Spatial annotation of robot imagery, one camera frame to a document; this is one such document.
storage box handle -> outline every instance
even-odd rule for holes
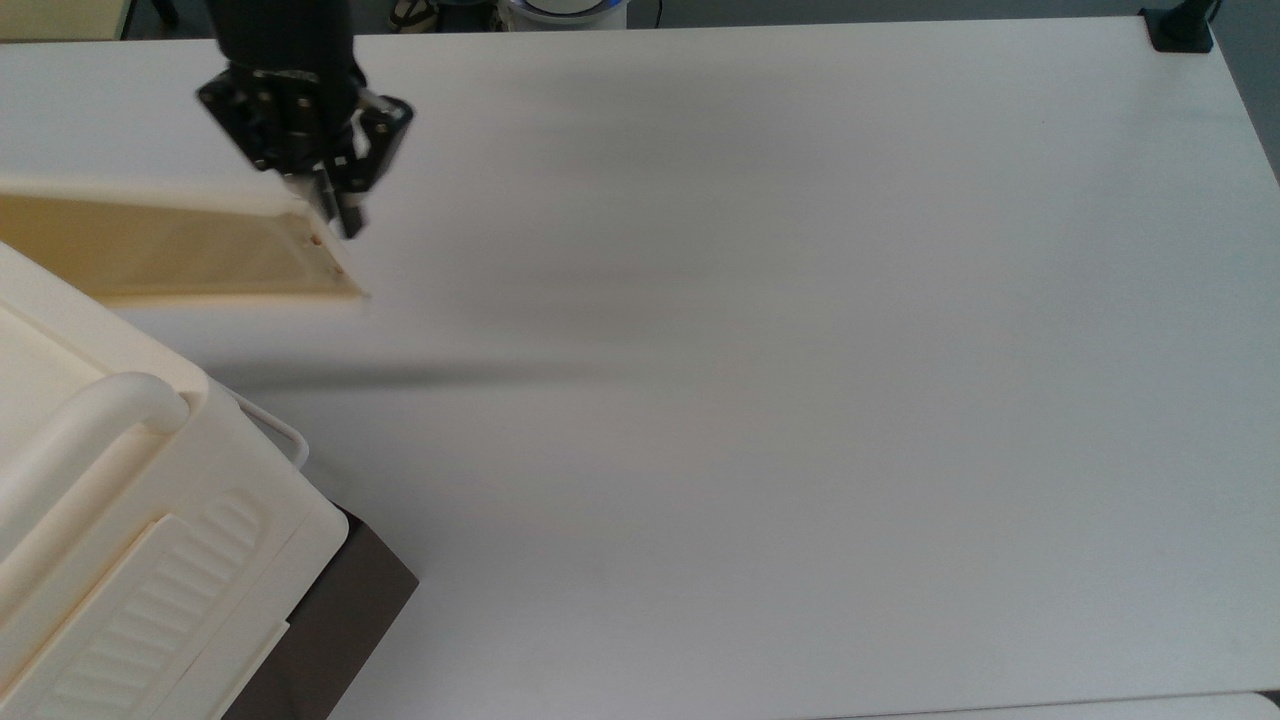
[[[108,375],[63,402],[0,470],[0,561],[129,428],[172,434],[189,415],[187,401],[147,373]]]

ribbed plastic panel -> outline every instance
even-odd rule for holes
[[[209,620],[252,559],[264,527],[262,512],[246,498],[215,500],[59,674],[35,717],[125,717]]]

white table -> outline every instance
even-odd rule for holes
[[[349,245],[367,309],[127,314],[421,575],[337,717],[1280,687],[1280,191],[1217,51],[1108,18],[357,55],[420,113]],[[283,192],[191,97],[211,44],[0,65],[10,179]]]
[[[1228,694],[968,710],[945,715],[895,715],[892,717],[893,720],[1275,720],[1280,717],[1280,710],[1257,694]]]

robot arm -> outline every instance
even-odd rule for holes
[[[206,4],[228,67],[197,97],[255,168],[279,172],[355,237],[360,202],[390,165],[413,109],[366,87],[347,0]]]

floor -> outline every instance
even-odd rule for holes
[[[357,33],[381,33],[394,0],[351,0]],[[713,27],[977,18],[1129,15],[1172,0],[663,0],[662,27]],[[632,0],[628,24],[649,28],[659,0]],[[136,0],[129,40],[210,37],[204,0],[174,0],[182,22],[165,28],[150,0]],[[1213,23],[1271,168],[1280,177],[1280,1],[1224,0]]]

